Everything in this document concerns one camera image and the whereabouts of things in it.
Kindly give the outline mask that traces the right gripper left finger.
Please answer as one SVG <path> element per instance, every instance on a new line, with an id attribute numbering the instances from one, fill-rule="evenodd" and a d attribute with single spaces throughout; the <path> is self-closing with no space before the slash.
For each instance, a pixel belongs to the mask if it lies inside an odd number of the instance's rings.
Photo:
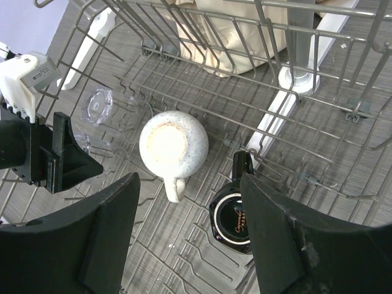
<path id="1" fill-rule="evenodd" d="M 2 293 L 119 293 L 140 177 L 24 225 L 1 227 Z"/>

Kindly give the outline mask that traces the clear plastic cup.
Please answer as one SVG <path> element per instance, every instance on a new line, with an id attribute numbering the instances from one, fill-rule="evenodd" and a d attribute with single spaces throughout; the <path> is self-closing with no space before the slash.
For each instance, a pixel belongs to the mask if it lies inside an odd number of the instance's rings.
<path id="1" fill-rule="evenodd" d="M 142 128 L 152 117 L 147 101 L 110 88 L 92 90 L 81 112 L 84 122 L 128 143 L 138 143 Z"/>
<path id="2" fill-rule="evenodd" d="M 88 137 L 83 132 L 76 132 L 73 134 L 75 141 L 77 142 L 77 145 L 87 154 L 89 154 L 90 149 L 91 149 L 91 142 Z"/>

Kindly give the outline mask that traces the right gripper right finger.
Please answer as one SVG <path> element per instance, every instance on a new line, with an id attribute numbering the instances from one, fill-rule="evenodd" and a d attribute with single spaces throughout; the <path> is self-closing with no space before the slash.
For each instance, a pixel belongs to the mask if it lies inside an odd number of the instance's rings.
<path id="1" fill-rule="evenodd" d="M 261 293 L 390 293 L 391 225 L 314 210 L 245 174 L 240 190 Z"/>

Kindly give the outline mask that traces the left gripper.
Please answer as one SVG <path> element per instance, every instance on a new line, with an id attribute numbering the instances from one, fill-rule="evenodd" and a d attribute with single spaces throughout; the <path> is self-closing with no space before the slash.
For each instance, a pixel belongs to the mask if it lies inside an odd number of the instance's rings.
<path id="1" fill-rule="evenodd" d="M 77 144 L 69 116 L 53 115 L 53 131 L 17 115 L 1 115 L 1 169 L 24 183 L 58 193 L 103 173 L 103 166 Z"/>

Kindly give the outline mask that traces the black mug cream inside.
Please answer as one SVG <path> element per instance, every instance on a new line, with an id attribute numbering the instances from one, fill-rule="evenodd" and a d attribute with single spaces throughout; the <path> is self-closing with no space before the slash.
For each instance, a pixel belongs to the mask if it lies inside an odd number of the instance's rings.
<path id="1" fill-rule="evenodd" d="M 247 151 L 233 155 L 231 181 L 225 184 L 209 204 L 209 218 L 213 238 L 224 246 L 241 254 L 252 253 L 246 222 L 246 213 L 240 190 L 242 175 L 253 175 L 252 158 Z"/>

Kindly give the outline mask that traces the cream speckled ceramic mug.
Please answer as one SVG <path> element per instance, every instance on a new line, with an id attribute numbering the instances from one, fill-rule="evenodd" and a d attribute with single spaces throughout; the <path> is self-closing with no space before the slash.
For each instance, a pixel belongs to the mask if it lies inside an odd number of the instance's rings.
<path id="1" fill-rule="evenodd" d="M 184 198 L 186 179 L 204 164 L 209 139 L 204 126 L 182 111 L 165 111 L 153 116 L 139 139 L 140 156 L 146 168 L 163 179 L 168 201 Z"/>

